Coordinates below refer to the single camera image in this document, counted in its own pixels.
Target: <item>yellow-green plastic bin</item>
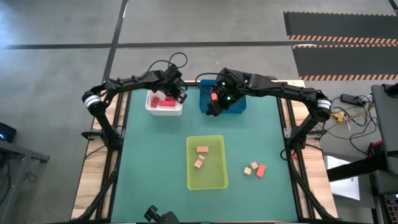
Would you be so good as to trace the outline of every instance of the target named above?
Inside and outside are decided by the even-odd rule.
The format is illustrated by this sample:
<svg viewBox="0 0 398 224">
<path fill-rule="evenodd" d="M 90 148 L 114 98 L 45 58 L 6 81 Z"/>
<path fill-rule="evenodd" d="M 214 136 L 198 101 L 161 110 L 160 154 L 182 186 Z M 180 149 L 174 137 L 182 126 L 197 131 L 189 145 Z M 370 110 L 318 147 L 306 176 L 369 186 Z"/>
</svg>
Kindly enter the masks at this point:
<svg viewBox="0 0 398 224">
<path fill-rule="evenodd" d="M 197 152 L 197 146 L 208 146 L 208 152 Z M 194 163 L 199 155 L 205 160 L 198 169 Z M 224 138 L 190 136 L 187 138 L 187 187 L 190 190 L 225 189 L 228 186 Z"/>
</svg>

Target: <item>concrete floor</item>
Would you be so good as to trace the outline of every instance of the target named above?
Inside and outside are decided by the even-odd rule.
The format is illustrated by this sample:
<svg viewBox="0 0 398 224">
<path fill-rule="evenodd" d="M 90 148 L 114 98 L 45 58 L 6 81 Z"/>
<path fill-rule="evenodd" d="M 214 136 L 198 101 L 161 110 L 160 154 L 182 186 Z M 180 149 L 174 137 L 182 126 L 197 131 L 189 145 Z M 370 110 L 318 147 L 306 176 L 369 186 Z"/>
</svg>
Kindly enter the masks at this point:
<svg viewBox="0 0 398 224">
<path fill-rule="evenodd" d="M 0 0 L 0 45 L 111 43 L 120 6 L 121 0 Z M 287 40 L 283 11 L 394 13 L 387 0 L 130 0 L 119 42 Z M 223 67 L 298 79 L 290 47 L 119 49 L 111 76 L 139 75 L 154 60 L 167 59 L 177 51 L 189 57 L 182 69 L 186 80 Z M 0 121 L 17 128 L 17 144 L 51 154 L 46 166 L 32 165 L 39 180 L 26 183 L 10 223 L 70 218 L 86 149 L 80 133 L 92 122 L 80 98 L 100 83 L 108 52 L 0 50 Z M 306 85 L 333 98 L 341 93 L 367 95 L 375 83 L 393 82 Z M 334 131 L 340 136 L 349 134 L 343 125 Z M 369 141 L 378 139 L 376 132 L 356 144 L 365 149 Z M 329 135 L 321 144 L 325 152 L 362 156 L 349 142 Z M 371 222 L 373 202 L 366 184 L 366 177 L 361 178 L 360 202 L 336 198 L 341 218 Z"/>
</svg>

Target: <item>green table surface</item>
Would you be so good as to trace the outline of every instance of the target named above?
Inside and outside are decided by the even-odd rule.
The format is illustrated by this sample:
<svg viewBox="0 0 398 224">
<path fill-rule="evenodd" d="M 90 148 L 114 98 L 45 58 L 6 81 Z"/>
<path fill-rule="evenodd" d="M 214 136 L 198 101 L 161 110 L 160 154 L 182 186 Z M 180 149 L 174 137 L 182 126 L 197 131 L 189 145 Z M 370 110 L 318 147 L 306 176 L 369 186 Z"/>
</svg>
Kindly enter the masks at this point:
<svg viewBox="0 0 398 224">
<path fill-rule="evenodd" d="M 189 87 L 181 116 L 152 116 L 147 90 L 132 93 L 112 222 L 146 222 L 155 205 L 173 211 L 180 222 L 297 221 L 277 102 L 247 97 L 242 114 L 207 116 L 199 109 L 199 89 Z M 186 139 L 224 137 L 229 185 L 219 190 L 188 190 Z M 263 178 L 246 176 L 251 162 L 265 164 Z"/>
</svg>

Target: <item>hazard stripe mat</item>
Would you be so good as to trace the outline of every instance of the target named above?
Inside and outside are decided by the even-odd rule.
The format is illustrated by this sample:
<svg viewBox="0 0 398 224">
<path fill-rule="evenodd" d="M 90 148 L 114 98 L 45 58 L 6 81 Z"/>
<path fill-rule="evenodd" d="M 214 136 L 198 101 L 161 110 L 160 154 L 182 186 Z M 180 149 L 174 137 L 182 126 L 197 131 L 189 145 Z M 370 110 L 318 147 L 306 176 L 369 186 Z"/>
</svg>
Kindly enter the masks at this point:
<svg viewBox="0 0 398 224">
<path fill-rule="evenodd" d="M 396 44 L 295 45 L 292 50 L 302 80 L 398 80 Z"/>
<path fill-rule="evenodd" d="M 395 15 L 285 11 L 284 17 L 290 40 L 398 43 L 398 17 Z"/>
</svg>

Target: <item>white paper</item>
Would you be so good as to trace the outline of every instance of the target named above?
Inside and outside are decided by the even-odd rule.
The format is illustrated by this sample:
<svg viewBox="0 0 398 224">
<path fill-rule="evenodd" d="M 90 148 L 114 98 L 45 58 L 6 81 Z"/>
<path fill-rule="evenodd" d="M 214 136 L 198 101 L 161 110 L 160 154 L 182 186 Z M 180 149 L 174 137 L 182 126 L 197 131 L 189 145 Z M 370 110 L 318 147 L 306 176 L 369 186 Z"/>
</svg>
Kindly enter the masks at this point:
<svg viewBox="0 0 398 224">
<path fill-rule="evenodd" d="M 344 161 L 342 159 L 326 156 L 326 169 L 331 169 L 349 163 L 350 162 Z M 335 195 L 360 200 L 358 177 L 330 182 L 330 188 L 331 192 Z"/>
</svg>

